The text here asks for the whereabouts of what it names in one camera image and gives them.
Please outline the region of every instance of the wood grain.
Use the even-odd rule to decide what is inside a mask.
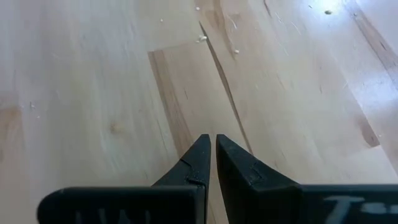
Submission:
[[[1,223],[61,187],[150,185],[202,133],[302,183],[398,182],[397,6],[0,1]]]
[[[215,137],[225,133],[246,147],[239,124],[206,44],[184,44],[149,53],[180,156],[201,133],[212,142],[209,223],[226,223],[216,171]]]

